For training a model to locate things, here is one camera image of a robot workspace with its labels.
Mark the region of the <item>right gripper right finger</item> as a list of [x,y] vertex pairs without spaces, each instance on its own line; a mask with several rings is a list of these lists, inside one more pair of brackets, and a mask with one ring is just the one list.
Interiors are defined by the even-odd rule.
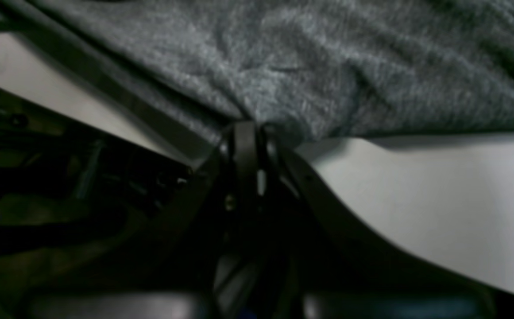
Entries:
[[494,295],[417,258],[362,221],[275,129],[261,130],[269,181],[287,197],[281,238],[295,263],[302,319],[493,319]]

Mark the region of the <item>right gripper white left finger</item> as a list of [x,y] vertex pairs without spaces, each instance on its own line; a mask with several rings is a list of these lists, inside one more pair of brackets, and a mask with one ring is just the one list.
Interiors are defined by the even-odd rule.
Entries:
[[236,319],[247,298],[220,303],[224,235],[255,207],[253,122],[235,123],[165,212],[119,248],[27,297],[28,319]]

